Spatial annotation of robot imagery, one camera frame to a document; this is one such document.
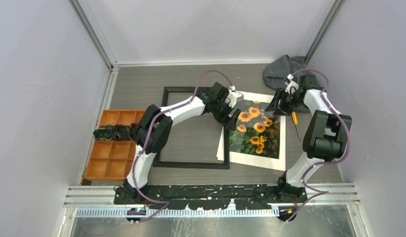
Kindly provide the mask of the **sunflower photo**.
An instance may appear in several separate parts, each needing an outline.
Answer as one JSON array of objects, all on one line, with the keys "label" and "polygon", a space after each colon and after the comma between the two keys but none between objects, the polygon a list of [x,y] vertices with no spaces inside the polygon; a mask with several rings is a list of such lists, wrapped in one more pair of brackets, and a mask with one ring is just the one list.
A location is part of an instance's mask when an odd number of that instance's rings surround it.
[{"label": "sunflower photo", "polygon": [[285,171],[286,117],[265,111],[272,95],[243,91],[241,94],[243,100],[236,104],[241,110],[236,130],[221,129],[217,159],[224,161],[224,151],[229,149],[232,163]]}]

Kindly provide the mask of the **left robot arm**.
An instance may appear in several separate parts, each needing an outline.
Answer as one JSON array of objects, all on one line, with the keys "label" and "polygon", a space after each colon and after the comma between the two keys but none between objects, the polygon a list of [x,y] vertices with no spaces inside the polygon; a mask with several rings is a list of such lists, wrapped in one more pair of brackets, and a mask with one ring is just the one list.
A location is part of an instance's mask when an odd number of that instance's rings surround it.
[{"label": "left robot arm", "polygon": [[243,98],[234,86],[224,87],[216,82],[211,87],[195,87],[192,96],[174,105],[150,105],[133,130],[136,148],[131,170],[123,182],[126,198],[133,204],[144,200],[142,188],[147,185],[154,158],[166,146],[172,128],[192,117],[210,113],[224,128],[234,131],[241,113],[236,105]]}]

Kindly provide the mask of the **yellow handled screwdriver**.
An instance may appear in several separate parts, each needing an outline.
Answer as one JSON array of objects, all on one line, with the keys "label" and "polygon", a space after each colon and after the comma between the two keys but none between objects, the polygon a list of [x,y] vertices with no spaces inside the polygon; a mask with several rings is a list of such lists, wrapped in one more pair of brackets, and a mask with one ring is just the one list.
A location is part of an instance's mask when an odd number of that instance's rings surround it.
[{"label": "yellow handled screwdriver", "polygon": [[299,142],[302,142],[302,139],[301,139],[301,136],[300,136],[300,132],[299,132],[299,129],[298,129],[298,119],[297,119],[296,112],[292,112],[292,113],[291,113],[291,117],[292,117],[293,124],[294,124],[294,126],[295,126],[295,130],[296,130],[296,134],[297,134],[298,140],[299,140]]}]

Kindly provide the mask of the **black picture frame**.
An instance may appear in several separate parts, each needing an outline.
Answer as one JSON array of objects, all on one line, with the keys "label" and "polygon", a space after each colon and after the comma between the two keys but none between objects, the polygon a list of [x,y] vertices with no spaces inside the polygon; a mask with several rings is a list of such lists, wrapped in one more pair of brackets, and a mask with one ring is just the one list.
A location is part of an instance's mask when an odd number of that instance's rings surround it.
[{"label": "black picture frame", "polygon": [[[191,86],[167,86],[164,87],[162,95],[162,106],[167,106],[169,93],[193,93],[194,87]],[[229,155],[229,132],[223,128],[221,138],[221,148],[224,151],[221,153],[224,155],[222,163],[204,163],[204,162],[178,162],[178,161],[161,161],[160,153],[158,153],[153,161],[153,167],[165,167],[165,168],[193,168],[193,169],[230,169],[230,155]]]}]

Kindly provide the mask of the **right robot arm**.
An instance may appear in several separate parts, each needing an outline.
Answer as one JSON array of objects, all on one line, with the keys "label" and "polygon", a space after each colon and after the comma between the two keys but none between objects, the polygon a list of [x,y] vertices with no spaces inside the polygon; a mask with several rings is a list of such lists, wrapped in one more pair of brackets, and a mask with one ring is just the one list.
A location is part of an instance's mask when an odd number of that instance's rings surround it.
[{"label": "right robot arm", "polygon": [[276,198],[289,202],[305,192],[307,180],[323,165],[342,159],[347,151],[350,116],[340,113],[329,101],[326,90],[316,83],[314,75],[295,80],[285,78],[286,88],[278,88],[266,107],[275,116],[290,116],[295,108],[305,106],[312,118],[302,141],[303,153],[295,165],[278,179]]}]

